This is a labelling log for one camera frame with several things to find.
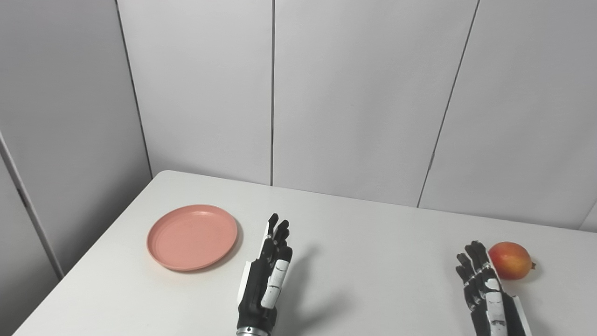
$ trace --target table surface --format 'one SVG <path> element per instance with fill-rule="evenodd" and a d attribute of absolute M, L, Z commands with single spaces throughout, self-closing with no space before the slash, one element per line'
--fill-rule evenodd
<path fill-rule="evenodd" d="M 146 249 L 151 226 L 188 204 L 227 210 L 238 241 L 220 262 L 179 273 Z M 245 261 L 273 212 L 293 261 L 275 335 L 474 335 L 456 253 L 471 240 L 525 246 L 537 269 L 504 282 L 534 335 L 594 335 L 597 234 L 164 171 L 14 334 L 234 335 Z"/>

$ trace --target pink plate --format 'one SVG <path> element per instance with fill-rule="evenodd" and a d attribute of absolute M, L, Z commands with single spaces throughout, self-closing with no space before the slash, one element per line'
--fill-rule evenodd
<path fill-rule="evenodd" d="M 204 268 L 224 257 L 236 241 L 236 221 L 216 206 L 196 204 L 172 210 L 147 235 L 147 249 L 176 271 Z"/>

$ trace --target robotic hand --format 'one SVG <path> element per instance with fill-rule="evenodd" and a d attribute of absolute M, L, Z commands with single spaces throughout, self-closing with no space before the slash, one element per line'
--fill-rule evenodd
<path fill-rule="evenodd" d="M 270 336 L 276 323 L 276 301 L 293 256 L 287 246 L 288 221 L 277 227 L 278 214 L 267 224 L 259 257 L 247 262 L 238 295 L 237 335 Z"/>
<path fill-rule="evenodd" d="M 531 336 L 520 299 L 506 294 L 485 246 L 477 241 L 456 255 L 456 272 L 464 282 L 464 298 L 477 336 Z"/>

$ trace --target white wall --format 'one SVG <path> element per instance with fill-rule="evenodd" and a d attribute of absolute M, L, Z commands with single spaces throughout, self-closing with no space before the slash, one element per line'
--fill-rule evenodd
<path fill-rule="evenodd" d="M 149 182 L 113 0 L 0 2 L 0 131 L 68 271 Z"/>
<path fill-rule="evenodd" d="M 421 207 L 578 228 L 597 198 L 594 1 L 481 1 Z"/>
<path fill-rule="evenodd" d="M 0 336 L 9 336 L 58 283 L 0 157 Z"/>
<path fill-rule="evenodd" d="M 476 4 L 278 0 L 272 92 L 271 0 L 121 0 L 155 172 L 580 227 L 593 2 L 481 2 L 427 176 Z"/>
<path fill-rule="evenodd" d="M 154 174 L 269 184 L 271 0 L 120 0 Z"/>
<path fill-rule="evenodd" d="M 475 7 L 276 1 L 273 184 L 417 206 Z"/>

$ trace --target panel seam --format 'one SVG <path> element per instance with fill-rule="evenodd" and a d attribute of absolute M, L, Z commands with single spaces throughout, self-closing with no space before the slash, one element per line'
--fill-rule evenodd
<path fill-rule="evenodd" d="M 147 159 L 147 167 L 149 168 L 149 176 L 153 179 L 153 170 L 151 168 L 151 161 L 149 160 L 149 150 L 147 149 L 147 140 L 145 138 L 145 130 L 143 129 L 143 121 L 141 120 L 141 110 L 139 110 L 139 100 L 137 98 L 137 89 L 135 88 L 135 81 L 133 80 L 133 69 L 131 68 L 131 60 L 128 57 L 127 41 L 124 37 L 124 28 L 122 27 L 122 18 L 120 16 L 120 6 L 118 0 L 114 0 L 116 4 L 116 13 L 118 15 L 118 25 L 120 26 L 120 34 L 122 36 L 122 46 L 124 47 L 124 54 L 127 58 L 128 74 L 131 77 L 131 86 L 133 87 L 133 97 L 135 98 L 135 108 L 137 109 L 137 118 L 139 118 L 139 127 L 141 127 L 141 137 L 143 138 L 143 148 L 145 149 L 145 157 Z"/>
<path fill-rule="evenodd" d="M 272 0 L 272 88 L 271 88 L 271 116 L 270 116 L 270 152 L 269 152 L 269 185 L 273 185 L 273 91 L 274 91 L 274 65 L 276 60 L 276 0 Z"/>
<path fill-rule="evenodd" d="M 589 217 L 589 215 L 591 214 L 591 211 L 593 210 L 593 208 L 595 207 L 595 205 L 597 205 L 597 198 L 595 199 L 595 201 L 593 202 L 593 206 L 589 208 L 589 211 L 587 212 L 587 215 L 584 217 L 583 221 L 580 222 L 580 225 L 578 226 L 578 228 L 576 228 L 576 230 L 580 230 L 581 227 L 583 227 L 584 222 L 587 221 L 587 218 Z"/>
<path fill-rule="evenodd" d="M 46 235 L 46 232 L 44 231 L 44 228 L 42 228 L 41 226 L 39 215 L 37 214 L 37 211 L 35 211 L 35 207 L 31 202 L 31 197 L 27 192 L 27 188 L 25 188 L 23 179 L 21 178 L 19 171 L 17 170 L 17 166 L 14 162 L 14 159 L 8 151 L 8 146 L 6 144 L 6 141 L 4 140 L 2 132 L 0 132 L 0 159 L 4 161 L 4 164 L 6 165 L 6 168 L 8 170 L 8 174 L 13 180 L 13 184 L 17 189 L 17 192 L 19 192 L 20 190 L 19 194 L 21 197 L 21 201 L 26 202 L 26 204 L 24 204 L 23 206 L 25 208 L 25 211 L 27 212 L 27 215 L 29 216 L 29 219 L 31 220 L 33 229 L 35 230 L 35 233 L 38 235 L 39 241 L 41 242 L 41 245 L 45 251 L 46 256 L 48 257 L 48 260 L 50 261 L 52 268 L 54 269 L 56 276 L 59 280 L 62 280 L 62 278 L 64 278 L 64 271 L 60 266 L 54 249 L 48 241 L 48 237 Z"/>
<path fill-rule="evenodd" d="M 463 47 L 462 53 L 460 55 L 460 60 L 458 61 L 458 67 L 456 68 L 456 74 L 454 75 L 454 81 L 452 82 L 452 88 L 450 89 L 450 94 L 448 95 L 448 101 L 446 102 L 446 107 L 444 109 L 444 115 L 442 117 L 441 123 L 439 124 L 438 136 L 435 139 L 433 151 L 431 152 L 431 159 L 429 160 L 429 166 L 427 167 L 427 172 L 425 173 L 425 180 L 423 180 L 423 186 L 421 187 L 421 193 L 418 197 L 417 207 L 420 207 L 420 205 L 421 205 L 421 199 L 423 198 L 423 192 L 425 191 L 425 186 L 427 184 L 429 172 L 431 171 L 431 167 L 433 166 L 433 159 L 435 158 L 435 151 L 438 148 L 439 137 L 442 134 L 442 130 L 444 129 L 444 122 L 446 119 L 446 115 L 448 114 L 448 108 L 450 107 L 450 102 L 452 100 L 452 94 L 454 93 L 454 87 L 456 86 L 458 74 L 460 73 L 460 67 L 462 66 L 462 61 L 464 59 L 464 53 L 466 52 L 466 47 L 469 45 L 470 33 L 473 30 L 473 24 L 475 23 L 475 18 L 477 16 L 477 10 L 479 9 L 480 3 L 481 3 L 481 0 L 477 0 L 477 5 L 475 6 L 475 11 L 473 12 L 472 20 L 470 21 L 469 31 L 466 34 L 466 39 L 464 40 L 464 47 Z"/>

